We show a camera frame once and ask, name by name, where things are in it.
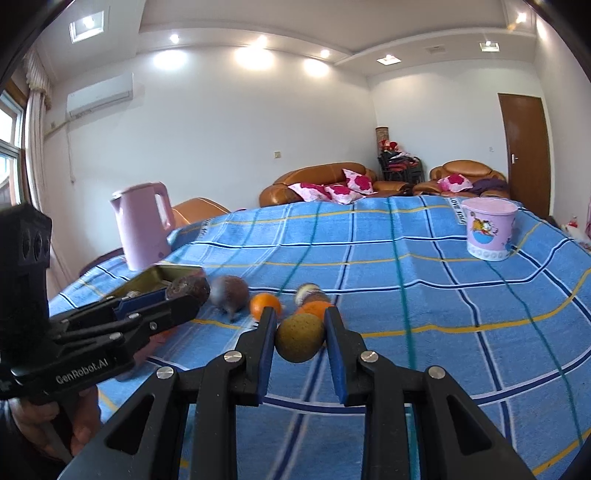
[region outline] metal screw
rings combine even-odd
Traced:
[[[437,380],[445,377],[445,370],[442,367],[438,367],[437,365],[429,368],[428,373],[429,377],[435,378]]]
[[[238,350],[230,350],[223,354],[223,359],[230,364],[239,362],[241,358],[242,354]]]
[[[366,350],[365,352],[361,353],[360,357],[364,362],[373,364],[374,362],[378,361],[379,355],[373,350]]]
[[[173,367],[160,367],[156,370],[156,377],[160,380],[166,380],[174,375]]]

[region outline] white wall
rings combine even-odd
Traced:
[[[423,160],[426,177],[460,158],[507,174],[498,94],[544,96],[534,66],[513,60],[433,63],[377,75],[369,84],[378,125]]]
[[[535,68],[554,140],[554,217],[566,223],[576,215],[584,228],[591,196],[591,83],[554,29],[541,18],[537,29]]]
[[[157,54],[86,73],[54,86],[46,123],[63,122],[67,94],[133,72],[136,98],[46,139],[46,185],[56,241],[68,266],[81,266],[120,246],[111,194],[162,181],[172,204],[203,196],[229,209],[257,207],[277,177],[300,167],[358,161],[377,167],[375,114],[364,77],[329,69],[310,76],[304,59],[273,52],[268,70],[239,66],[234,48],[183,50],[176,70],[155,66]],[[282,159],[273,158],[274,151]]]

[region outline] curtain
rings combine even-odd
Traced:
[[[34,48],[25,54],[23,63],[31,89],[25,115],[25,159],[31,201],[36,209],[49,215],[43,162],[43,129],[45,112],[51,108],[51,82]],[[50,253],[48,295],[53,296],[72,283],[74,277],[64,262],[59,245],[56,245],[55,236],[51,240]]]

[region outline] pink cushion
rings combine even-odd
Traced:
[[[371,195],[374,192],[371,180],[367,175],[361,175],[361,173],[346,168],[343,168],[343,173],[347,177],[347,186],[354,192],[363,193],[364,195]]]
[[[341,205],[348,205],[363,198],[363,195],[359,192],[354,192],[349,187],[343,187],[342,185],[328,185],[324,188],[333,199],[333,202]]]
[[[472,182],[459,173],[454,173],[438,180],[437,185],[439,185],[442,191],[452,193],[458,193],[462,190],[470,190],[472,188]]]
[[[294,183],[289,185],[305,202],[315,202],[317,200],[321,202],[330,202],[330,196],[322,185],[316,185],[314,183]]]

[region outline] orange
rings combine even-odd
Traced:
[[[281,302],[279,299],[271,293],[258,293],[251,300],[251,315],[257,322],[261,320],[262,311],[265,307],[273,307],[277,317],[281,316]]]
[[[316,315],[320,320],[324,321],[324,311],[328,307],[333,306],[334,305],[332,305],[329,301],[314,300],[309,301],[308,303],[304,303],[300,308],[296,310],[295,313],[311,313],[312,315]]]

